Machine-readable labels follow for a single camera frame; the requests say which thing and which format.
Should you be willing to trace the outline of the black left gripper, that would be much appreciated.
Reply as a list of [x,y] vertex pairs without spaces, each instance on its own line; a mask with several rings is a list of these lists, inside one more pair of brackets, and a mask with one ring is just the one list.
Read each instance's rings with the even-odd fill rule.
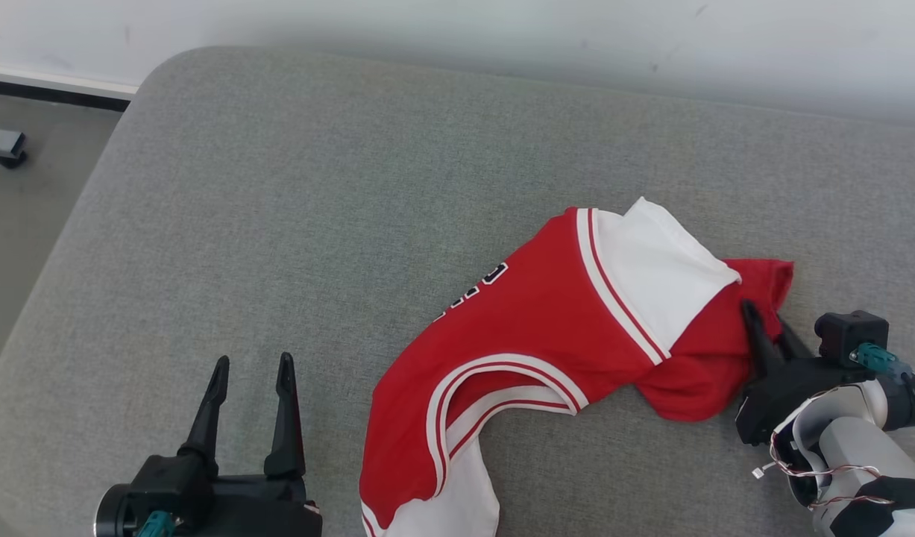
[[[211,374],[180,456],[197,456],[208,478],[218,476],[216,435],[221,405],[227,397],[228,356],[221,356]],[[292,354],[280,356],[275,381],[277,417],[264,476],[216,478],[210,483],[209,509],[198,522],[175,527],[177,536],[321,536],[324,520],[305,497],[303,431]]]

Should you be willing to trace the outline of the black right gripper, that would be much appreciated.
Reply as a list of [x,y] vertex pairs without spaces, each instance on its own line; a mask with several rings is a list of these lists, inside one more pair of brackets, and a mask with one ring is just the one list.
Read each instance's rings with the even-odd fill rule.
[[780,315],[781,333],[775,344],[753,301],[741,301],[741,317],[754,374],[735,421],[741,442],[746,445],[770,442],[775,427],[809,398],[843,384],[867,381],[867,369],[862,366],[846,367],[814,358],[811,349]]

